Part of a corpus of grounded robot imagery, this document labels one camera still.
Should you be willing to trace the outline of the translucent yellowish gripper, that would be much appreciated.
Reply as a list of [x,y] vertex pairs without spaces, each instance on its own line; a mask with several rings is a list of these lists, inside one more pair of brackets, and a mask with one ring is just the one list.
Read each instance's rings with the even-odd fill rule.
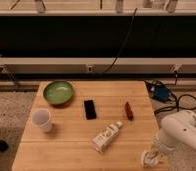
[[158,162],[163,162],[166,158],[167,152],[165,146],[160,143],[153,142],[151,145],[151,158]]

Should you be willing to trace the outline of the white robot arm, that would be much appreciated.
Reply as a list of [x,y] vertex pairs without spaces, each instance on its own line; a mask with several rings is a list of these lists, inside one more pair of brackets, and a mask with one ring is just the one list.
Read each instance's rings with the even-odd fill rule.
[[196,113],[191,110],[165,116],[153,138],[153,144],[164,155],[173,152],[179,143],[196,151]]

